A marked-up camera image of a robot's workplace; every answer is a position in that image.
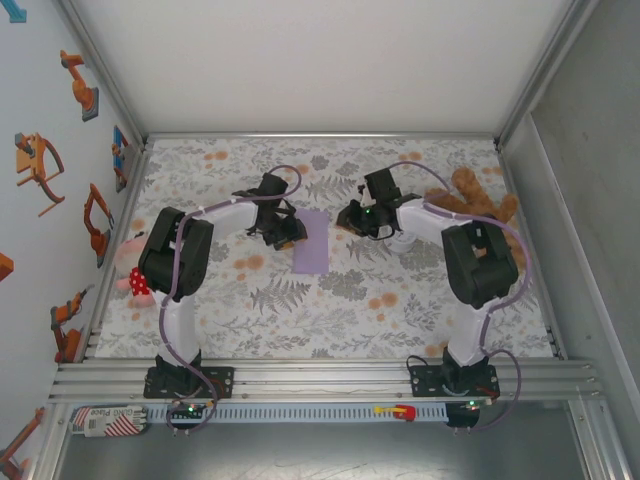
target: red polka dot fabric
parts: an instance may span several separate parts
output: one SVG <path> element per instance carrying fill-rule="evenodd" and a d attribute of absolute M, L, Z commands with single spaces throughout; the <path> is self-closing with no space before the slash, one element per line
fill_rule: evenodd
<path fill-rule="evenodd" d="M 134 297 L 136 295 L 149 295 L 151 293 L 151 290 L 147 287 L 147 279 L 140 273 L 140 269 L 138 267 L 131 270 L 131 274 L 129 275 L 129 285 L 131 285 L 131 291 L 133 292 Z"/>

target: brown teddy bear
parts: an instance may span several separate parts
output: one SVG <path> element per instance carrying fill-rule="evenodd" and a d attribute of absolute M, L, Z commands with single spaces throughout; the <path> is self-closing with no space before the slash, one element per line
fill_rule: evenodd
<path fill-rule="evenodd" d="M 447 193 L 442 188 L 432 188 L 427 190 L 425 194 L 427 198 L 433 195 L 441 196 L 433 198 L 430 200 L 430 203 L 454 213 L 464 213 L 468 215 L 485 215 L 489 213 L 502 223 L 508 223 L 518 209 L 518 197 L 512 193 L 507 193 L 502 197 L 502 203 L 500 203 L 499 207 L 496 207 L 470 168 L 458 168 L 453 172 L 451 182 L 465 199 L 465 202 Z M 513 259 L 518 265 L 518 269 L 521 271 L 524 270 L 526 267 L 526 259 L 520 244 L 511 234 L 507 232 L 504 233 L 507 244 L 511 248 Z"/>

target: pink plush toy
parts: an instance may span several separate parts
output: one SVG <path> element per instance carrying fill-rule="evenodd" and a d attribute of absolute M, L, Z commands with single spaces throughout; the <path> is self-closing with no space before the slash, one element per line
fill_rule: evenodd
<path fill-rule="evenodd" d="M 138 260 L 144 246 L 147 243 L 146 235 L 138 235 L 131 240 L 127 240 L 116 250 L 115 265 L 116 271 L 126 278 L 116 280 L 116 288 L 129 290 L 133 293 L 133 305 L 142 308 L 155 304 L 151 295 L 151 290 L 147 287 L 147 280 L 138 269 Z"/>

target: black wire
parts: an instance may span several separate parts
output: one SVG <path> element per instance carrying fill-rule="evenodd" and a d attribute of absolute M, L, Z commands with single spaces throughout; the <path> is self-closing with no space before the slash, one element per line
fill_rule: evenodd
<path fill-rule="evenodd" d="M 386 240 L 387 238 L 391 238 L 396 234 L 396 229 L 391 227 L 391 233 L 389 235 L 387 235 L 386 237 L 382 237 L 382 238 L 373 238 L 371 235 L 369 235 L 369 238 L 371 240 L 373 240 L 374 242 L 379 242 L 380 240 Z"/>
<path fill-rule="evenodd" d="M 407 362 L 406 362 L 406 365 L 407 365 L 407 371 L 409 372 L 409 378 L 413 378 L 413 377 L 412 377 L 412 375 L 411 375 L 411 367 L 409 366 L 409 360 L 418 360 L 418 361 L 420 361 L 420 362 L 424 363 L 424 365 L 425 365 L 426 367 L 428 367 L 428 366 L 429 366 L 429 363 L 428 363 L 424 358 L 419 357 L 419 356 L 417 356 L 417 355 L 409 355 L 409 356 L 407 357 Z M 423 376 L 421 377 L 420 375 L 418 375 L 418 372 L 416 372 L 416 378 L 419 378 L 419 379 L 421 379 L 421 380 L 422 380 L 422 381 L 424 381 L 424 382 L 426 382 L 426 381 L 427 381 L 426 376 L 425 376 L 425 375 L 423 375 Z"/>
<path fill-rule="evenodd" d="M 425 366 L 427 366 L 427 367 L 429 366 L 429 364 L 427 363 L 427 361 L 424 358 L 419 357 L 417 355 L 409 355 L 407 357 L 407 370 L 409 371 L 409 375 L 411 375 L 411 367 L 409 367 L 409 360 L 418 360 L 418 361 L 424 363 Z"/>

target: white wall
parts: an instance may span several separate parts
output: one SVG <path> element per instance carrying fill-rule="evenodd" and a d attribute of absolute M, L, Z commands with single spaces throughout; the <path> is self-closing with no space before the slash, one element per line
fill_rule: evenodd
<path fill-rule="evenodd" d="M 113 126 L 118 123 L 103 91 L 100 114 L 83 123 L 71 91 L 71 75 L 60 64 L 60 50 L 77 53 L 50 0 L 20 0 L 26 24 L 10 24 L 0 9 L 0 252 L 15 271 L 0 282 L 0 447 L 6 444 L 46 400 L 56 365 L 49 310 L 64 305 L 89 283 L 96 288 L 70 324 L 91 317 L 102 270 L 83 224 L 89 182 L 101 191 L 116 222 L 128 190 L 116 194 L 112 167 Z M 96 86 L 85 67 L 87 83 Z M 49 200 L 33 181 L 16 186 L 27 173 L 16 173 L 14 134 L 34 132 L 57 149 L 65 167 L 50 182 L 65 200 L 38 218 Z M 45 155 L 47 173 L 55 171 Z M 95 207 L 92 218 L 101 230 L 107 222 Z"/>
<path fill-rule="evenodd" d="M 497 132 L 570 1 L 75 3 L 150 132 Z"/>

